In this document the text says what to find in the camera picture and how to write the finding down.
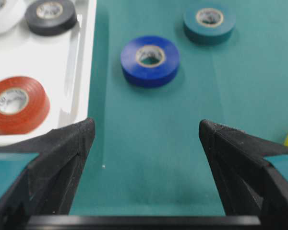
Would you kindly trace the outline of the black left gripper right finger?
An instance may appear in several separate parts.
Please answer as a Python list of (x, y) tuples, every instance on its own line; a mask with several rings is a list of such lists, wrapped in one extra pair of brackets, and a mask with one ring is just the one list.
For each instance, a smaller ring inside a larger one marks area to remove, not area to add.
[(267, 160), (288, 156), (288, 147), (207, 119), (199, 123), (199, 139), (225, 213), (288, 230), (288, 179)]

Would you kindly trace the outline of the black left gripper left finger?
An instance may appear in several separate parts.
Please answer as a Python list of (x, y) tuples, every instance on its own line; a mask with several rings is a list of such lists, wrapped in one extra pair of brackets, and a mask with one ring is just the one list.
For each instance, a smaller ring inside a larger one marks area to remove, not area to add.
[(68, 214), (95, 138), (95, 122), (0, 147), (0, 230), (33, 215)]

